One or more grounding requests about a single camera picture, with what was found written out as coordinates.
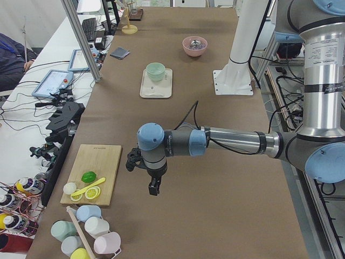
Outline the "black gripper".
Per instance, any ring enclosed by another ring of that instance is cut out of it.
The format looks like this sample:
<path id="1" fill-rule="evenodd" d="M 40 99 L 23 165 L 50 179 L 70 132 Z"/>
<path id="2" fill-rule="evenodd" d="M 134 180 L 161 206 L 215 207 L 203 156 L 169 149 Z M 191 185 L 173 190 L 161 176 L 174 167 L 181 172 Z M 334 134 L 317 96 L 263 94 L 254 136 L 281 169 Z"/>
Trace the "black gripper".
<path id="1" fill-rule="evenodd" d="M 138 147 L 133 148 L 127 154 L 126 169 L 129 172 L 132 172 L 135 167 L 138 167 L 140 169 L 145 169 L 151 176 L 151 182 L 149 183 L 148 189 L 149 194 L 153 196 L 159 195 L 161 178 L 167 171 L 167 161 L 165 158 L 162 162 L 158 162 L 157 164 L 157 166 L 146 165 L 141 150 Z"/>

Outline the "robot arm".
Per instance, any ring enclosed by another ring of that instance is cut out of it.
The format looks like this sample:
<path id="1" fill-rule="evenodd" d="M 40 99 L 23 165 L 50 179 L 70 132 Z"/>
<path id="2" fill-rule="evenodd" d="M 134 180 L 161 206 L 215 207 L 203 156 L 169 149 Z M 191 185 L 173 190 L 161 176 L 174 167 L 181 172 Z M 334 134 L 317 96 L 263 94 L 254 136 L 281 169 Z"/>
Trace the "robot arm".
<path id="1" fill-rule="evenodd" d="M 188 125 L 164 130 L 150 122 L 137 131 L 137 147 L 126 168 L 145 169 L 149 193 L 158 195 L 167 158 L 203 155 L 208 147 L 245 154 L 265 154 L 289 162 L 323 183 L 344 179 L 344 130 L 341 100 L 344 89 L 344 1 L 279 1 L 275 38 L 303 42 L 305 74 L 303 123 L 295 133 L 241 132 Z"/>

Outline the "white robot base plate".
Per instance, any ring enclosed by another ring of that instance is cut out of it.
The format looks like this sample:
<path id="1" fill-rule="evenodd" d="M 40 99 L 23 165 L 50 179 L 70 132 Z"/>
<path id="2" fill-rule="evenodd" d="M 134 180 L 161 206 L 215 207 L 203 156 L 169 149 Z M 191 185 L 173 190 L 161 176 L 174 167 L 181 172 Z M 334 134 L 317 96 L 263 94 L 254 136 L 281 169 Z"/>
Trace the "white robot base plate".
<path id="1" fill-rule="evenodd" d="M 253 95 L 251 77 L 248 69 L 213 70 L 212 75 L 216 95 Z"/>

